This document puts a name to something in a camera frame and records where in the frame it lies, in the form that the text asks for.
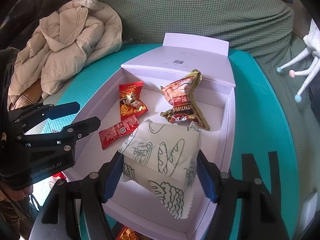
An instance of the red snack packet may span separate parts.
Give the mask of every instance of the red snack packet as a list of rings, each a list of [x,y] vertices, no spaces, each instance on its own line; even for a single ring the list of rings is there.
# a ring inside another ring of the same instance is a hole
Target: red snack packet
[[[132,133],[139,126],[137,117],[132,115],[116,125],[99,132],[102,149],[119,137]]]
[[[58,172],[57,174],[52,175],[52,177],[60,177],[62,179],[66,179],[67,177],[62,173],[62,171]]]
[[[148,111],[139,99],[142,86],[143,81],[119,85],[121,121],[132,115],[138,117]]]

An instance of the white cardboard box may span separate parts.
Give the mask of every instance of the white cardboard box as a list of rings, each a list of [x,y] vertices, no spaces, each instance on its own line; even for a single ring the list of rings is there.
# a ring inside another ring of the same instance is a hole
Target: white cardboard box
[[[143,80],[140,99],[149,109],[138,118],[167,123],[159,114],[172,106],[160,94],[165,86],[198,69],[203,79],[195,99],[211,130],[201,132],[201,150],[221,171],[228,171],[235,131],[235,81],[228,60],[228,42],[213,38],[166,33],[163,46],[121,65],[82,108],[74,122],[97,116],[98,131],[76,144],[76,164],[65,171],[72,180],[84,178],[109,162],[126,136],[102,150],[99,131],[120,122],[119,84]],[[200,240],[216,205],[204,196],[199,179],[189,217],[175,219],[156,196],[133,181],[119,182],[104,210],[120,223],[155,240]]]

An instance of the teal foam mat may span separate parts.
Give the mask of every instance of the teal foam mat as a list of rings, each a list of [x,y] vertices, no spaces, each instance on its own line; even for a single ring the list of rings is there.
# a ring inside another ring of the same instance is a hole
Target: teal foam mat
[[[106,219],[108,221],[110,229],[112,229],[115,226],[115,224],[117,223],[117,221],[115,219],[108,216],[107,214],[106,214]],[[81,234],[81,240],[90,240],[88,237],[87,231],[86,231],[85,221],[84,221],[83,215],[80,215],[80,234]]]
[[[159,44],[127,45],[82,70],[58,104],[77,101],[81,107],[120,65]],[[255,60],[246,52],[230,49],[229,60],[236,81],[236,132],[231,160],[232,175],[242,178],[241,154],[252,153],[261,177],[270,190],[268,152],[277,151],[281,179],[281,214],[292,238],[298,215],[299,177],[294,145],[284,112]],[[59,131],[76,115],[49,120],[43,132]],[[237,206],[230,239],[236,240],[240,217]]]

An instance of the box lid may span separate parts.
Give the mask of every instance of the box lid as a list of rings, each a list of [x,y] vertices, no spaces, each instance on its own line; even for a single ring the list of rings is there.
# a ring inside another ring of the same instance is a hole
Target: box lid
[[[125,68],[163,69],[188,74],[199,70],[203,79],[235,87],[228,59],[229,42],[214,38],[166,33],[161,47],[141,54],[126,63]]]

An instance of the peanut snack package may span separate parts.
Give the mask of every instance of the peanut snack package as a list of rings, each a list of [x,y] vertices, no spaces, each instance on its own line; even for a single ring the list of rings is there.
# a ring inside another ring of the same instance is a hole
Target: peanut snack package
[[[170,123],[190,120],[195,122],[198,127],[209,131],[210,126],[193,97],[193,91],[201,80],[201,72],[194,69],[182,79],[172,82],[165,87],[161,86],[161,93],[173,108],[166,112],[161,112],[160,115]]]

